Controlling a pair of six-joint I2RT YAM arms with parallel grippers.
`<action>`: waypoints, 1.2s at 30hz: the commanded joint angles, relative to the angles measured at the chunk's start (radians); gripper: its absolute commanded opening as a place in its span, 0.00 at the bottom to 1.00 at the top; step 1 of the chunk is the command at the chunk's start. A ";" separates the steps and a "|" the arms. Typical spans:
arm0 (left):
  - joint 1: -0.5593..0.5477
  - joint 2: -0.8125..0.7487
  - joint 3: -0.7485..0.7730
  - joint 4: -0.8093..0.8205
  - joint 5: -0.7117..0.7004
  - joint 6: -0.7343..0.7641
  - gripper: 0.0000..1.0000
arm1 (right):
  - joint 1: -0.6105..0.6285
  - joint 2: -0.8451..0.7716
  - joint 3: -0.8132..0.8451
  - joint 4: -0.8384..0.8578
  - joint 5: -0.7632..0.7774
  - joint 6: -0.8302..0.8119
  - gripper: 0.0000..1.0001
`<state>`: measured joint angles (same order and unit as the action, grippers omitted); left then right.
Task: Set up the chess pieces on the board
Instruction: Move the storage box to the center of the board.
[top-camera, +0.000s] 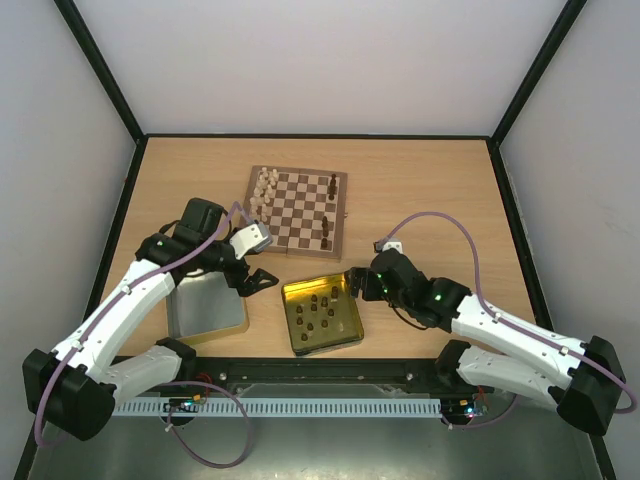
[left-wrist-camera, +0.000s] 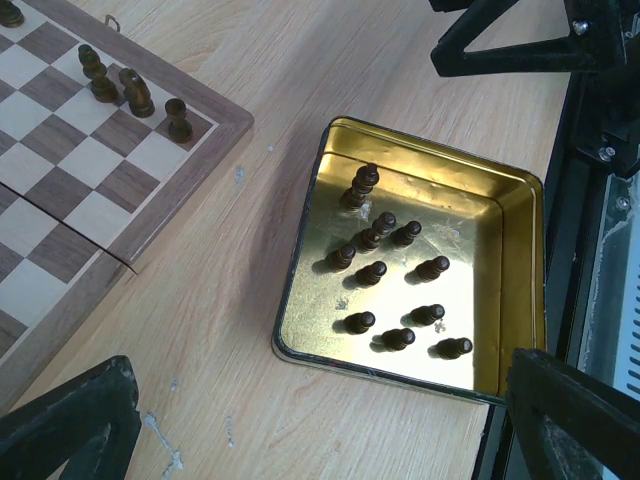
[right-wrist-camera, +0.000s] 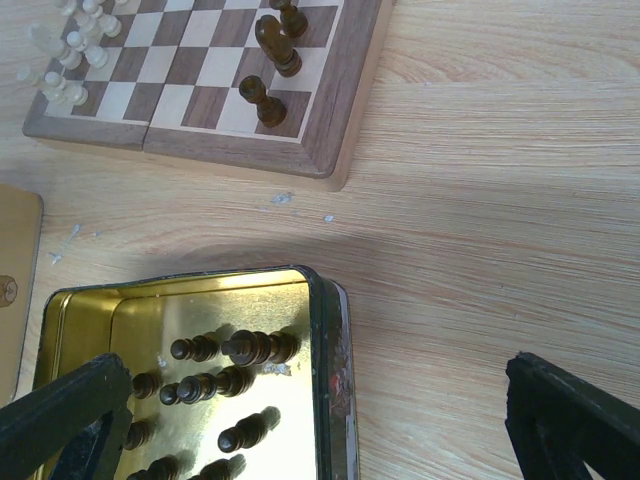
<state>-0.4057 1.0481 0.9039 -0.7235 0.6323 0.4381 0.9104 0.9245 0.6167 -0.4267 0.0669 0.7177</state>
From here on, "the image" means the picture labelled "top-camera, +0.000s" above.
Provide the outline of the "gold tin box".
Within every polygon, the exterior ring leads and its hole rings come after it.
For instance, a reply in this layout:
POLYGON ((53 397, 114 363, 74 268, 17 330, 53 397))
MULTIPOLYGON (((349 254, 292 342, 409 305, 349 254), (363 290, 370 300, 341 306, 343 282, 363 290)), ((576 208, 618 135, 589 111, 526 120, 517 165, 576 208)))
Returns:
POLYGON ((335 350, 364 339, 356 301, 343 273, 285 284, 281 292, 295 356, 335 350))

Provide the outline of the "silver tin lid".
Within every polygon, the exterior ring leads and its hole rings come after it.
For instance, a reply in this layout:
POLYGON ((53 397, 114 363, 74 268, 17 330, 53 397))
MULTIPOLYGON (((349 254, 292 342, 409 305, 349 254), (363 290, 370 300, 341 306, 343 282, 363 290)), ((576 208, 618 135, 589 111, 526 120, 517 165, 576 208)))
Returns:
POLYGON ((195 346, 249 328, 246 302, 220 272, 185 277, 166 299, 169 336, 195 346))

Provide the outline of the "wooden chess board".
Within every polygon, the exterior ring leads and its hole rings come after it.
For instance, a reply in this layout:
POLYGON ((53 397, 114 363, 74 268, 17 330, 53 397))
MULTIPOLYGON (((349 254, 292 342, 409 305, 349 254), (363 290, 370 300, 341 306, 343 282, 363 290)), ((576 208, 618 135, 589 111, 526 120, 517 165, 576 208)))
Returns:
POLYGON ((272 244, 266 248, 270 253, 299 255, 339 260, 342 257, 344 221, 346 218, 346 194, 348 175, 339 171, 291 168, 280 166, 252 167, 244 199, 244 209, 252 218, 260 221, 266 214, 272 244), (268 176, 261 176, 262 167, 268 176), (271 171, 278 171, 278 178, 271 178, 271 171), (337 175, 336 196, 328 199, 332 174, 337 175), (254 189, 262 188, 260 206, 251 211, 250 199, 254 189), (322 218, 328 218, 330 247, 321 249, 322 218))

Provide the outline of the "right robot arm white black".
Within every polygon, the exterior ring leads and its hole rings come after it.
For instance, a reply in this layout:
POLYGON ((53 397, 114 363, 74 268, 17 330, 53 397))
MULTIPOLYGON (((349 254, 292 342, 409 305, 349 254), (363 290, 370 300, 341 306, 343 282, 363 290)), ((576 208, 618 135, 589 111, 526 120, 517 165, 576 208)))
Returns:
POLYGON ((508 391, 597 436, 620 411, 624 373, 614 346, 599 336, 583 341, 526 322, 462 284, 427 277, 394 248, 344 277, 352 296, 384 301, 424 328, 471 341, 454 344, 459 356, 436 367, 437 382, 447 391, 466 384, 508 391))

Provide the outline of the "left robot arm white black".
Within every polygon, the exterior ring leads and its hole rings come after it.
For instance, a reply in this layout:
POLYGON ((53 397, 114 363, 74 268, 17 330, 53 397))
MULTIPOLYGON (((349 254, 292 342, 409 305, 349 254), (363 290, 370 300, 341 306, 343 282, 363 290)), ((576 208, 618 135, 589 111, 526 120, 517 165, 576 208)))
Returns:
POLYGON ((46 423, 88 440, 117 406, 192 376, 194 349, 171 338, 120 365, 113 363, 141 321, 188 274, 220 272, 241 297, 277 284, 277 277, 250 270, 245 260, 262 252, 273 237, 251 217, 244 227, 232 227, 233 215, 242 210, 239 203, 225 209, 201 198, 189 200, 179 220, 142 241, 122 280, 79 327, 51 352, 35 349, 27 356, 22 371, 38 446, 48 443, 43 437, 46 423))

